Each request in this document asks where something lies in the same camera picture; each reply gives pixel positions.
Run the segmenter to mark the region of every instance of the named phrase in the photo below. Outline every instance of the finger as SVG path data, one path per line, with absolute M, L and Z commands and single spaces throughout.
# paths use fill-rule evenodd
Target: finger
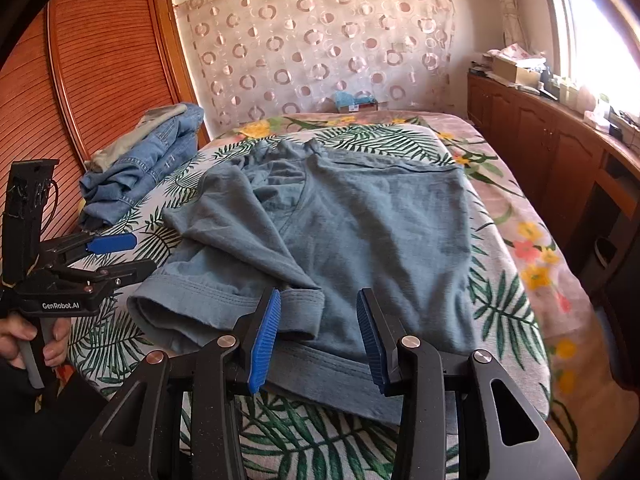
M 18 357 L 20 349 L 15 342 L 15 339 L 10 335 L 0 336 L 0 356 L 8 361 Z
M 26 368 L 24 364 L 24 359 L 22 358 L 22 354 L 18 354 L 17 358 L 11 359 L 9 361 L 9 364 L 14 368 L 21 368 L 22 370 Z
M 55 359 L 64 352 L 66 352 L 66 339 L 63 339 L 62 341 L 49 341 L 42 349 L 45 364 L 47 361 Z
M 53 359 L 44 361 L 44 364 L 46 364 L 49 367 L 60 366 L 63 362 L 65 362 L 65 359 L 66 359 L 66 349 L 59 356 L 56 356 Z
M 31 341 L 37 333 L 36 327 L 17 312 L 11 312 L 5 319 L 0 319 L 0 335 L 12 335 L 18 339 Z
M 56 341 L 62 341 L 71 332 L 71 318 L 59 317 L 53 324 L 53 337 Z
M 0 357 L 7 359 L 11 366 L 25 368 L 20 349 L 15 339 L 10 335 L 0 336 Z

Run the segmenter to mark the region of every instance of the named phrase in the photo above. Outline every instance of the yellow flower print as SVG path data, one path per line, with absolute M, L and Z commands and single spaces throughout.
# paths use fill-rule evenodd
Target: yellow flower print
M 556 345 L 556 355 L 561 359 L 571 359 L 575 355 L 575 343 L 570 339 L 561 339 Z
M 549 272 L 546 267 L 530 265 L 525 268 L 520 275 L 522 277 L 522 281 L 530 290 L 536 290 L 540 286 L 547 286 L 551 284 Z
M 520 222 L 518 232 L 527 240 L 535 242 L 542 236 L 542 231 L 535 222 Z
M 354 116 L 341 117 L 339 119 L 331 119 L 326 122 L 327 126 L 345 126 L 346 124 L 351 124 L 356 121 Z
M 569 395 L 575 388 L 575 372 L 573 370 L 562 370 L 556 379 L 558 388 L 565 395 Z
M 255 123 L 245 124 L 238 131 L 252 139 L 261 139 L 271 133 L 271 125 L 267 120 L 255 121 Z
M 560 261 L 560 257 L 556 254 L 556 252 L 548 247 L 542 248 L 542 261 L 549 265 L 554 265 Z

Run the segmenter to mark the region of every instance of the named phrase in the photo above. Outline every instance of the gray cloth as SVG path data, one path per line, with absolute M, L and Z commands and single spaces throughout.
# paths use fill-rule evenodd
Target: gray cloth
M 268 381 L 345 412 L 398 423 L 401 398 L 370 377 L 356 294 L 372 287 L 408 333 L 436 348 L 476 348 L 463 297 L 470 264 L 462 168 L 329 150 L 317 141 L 213 166 L 198 199 L 165 209 L 182 236 L 129 298 L 148 338 L 195 351 L 282 290 Z
M 133 130 L 128 134 L 119 136 L 106 148 L 97 150 L 91 156 L 91 160 L 85 161 L 87 170 L 95 173 L 107 171 L 116 160 L 127 153 L 140 140 L 148 136 L 160 124 L 185 111 L 187 111 L 187 105 L 184 103 L 147 110 Z

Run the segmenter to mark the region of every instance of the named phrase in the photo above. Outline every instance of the floral bedspread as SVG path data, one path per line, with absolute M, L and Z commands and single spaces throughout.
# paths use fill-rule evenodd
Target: floral bedspread
M 538 411 L 549 414 L 551 428 L 582 478 L 596 478 L 637 419 L 636 396 L 612 381 L 589 300 L 544 224 L 504 163 L 459 118 L 368 112 L 298 114 L 248 124 L 210 143 L 107 231 L 134 232 L 134 250 L 92 256 L 81 266 L 92 269 L 136 258 L 153 258 L 161 265 L 180 241 L 162 224 L 163 207 L 194 198 L 200 176 L 212 164 L 247 152 L 255 139 L 278 142 L 281 136 L 300 141 L 316 137 L 335 148 L 464 165 L 474 253 L 467 299 L 478 339 L 498 356 Z M 105 302 L 97 318 L 76 320 L 72 331 L 71 362 L 106 396 L 155 348 L 127 313 L 132 287 Z M 239 407 L 249 478 L 390 477 L 397 428 L 268 392 L 240 398 Z M 187 395 L 182 419 L 181 439 L 188 449 Z M 447 447 L 447 478 L 457 478 L 457 436 L 447 436 Z

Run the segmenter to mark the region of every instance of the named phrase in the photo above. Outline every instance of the cardboard box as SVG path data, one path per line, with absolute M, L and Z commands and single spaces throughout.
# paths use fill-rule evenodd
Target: cardboard box
M 512 83 L 531 86 L 533 88 L 538 88 L 540 81 L 540 72 L 515 66 L 500 57 L 494 57 L 492 72 Z
M 349 114 L 353 112 L 375 112 L 378 110 L 378 103 L 363 103 L 360 105 L 341 106 L 338 108 L 339 114 Z

